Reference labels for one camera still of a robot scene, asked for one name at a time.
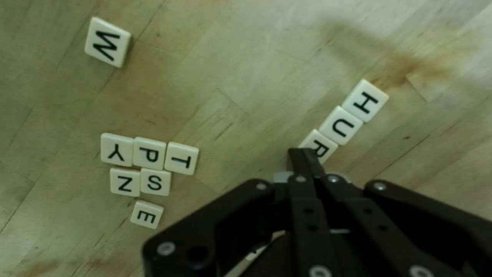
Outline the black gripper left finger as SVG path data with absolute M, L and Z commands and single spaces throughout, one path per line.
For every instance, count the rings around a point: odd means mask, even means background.
M 325 172 L 312 150 L 291 148 L 288 202 L 292 221 L 295 268 L 298 277 L 340 277 L 334 241 L 325 207 L 317 195 Z

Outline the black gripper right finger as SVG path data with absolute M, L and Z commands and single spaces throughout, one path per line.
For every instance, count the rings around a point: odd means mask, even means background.
M 389 216 L 338 175 L 323 179 L 323 201 L 331 227 L 348 228 L 363 258 L 383 277 L 443 277 L 446 265 L 420 252 Z

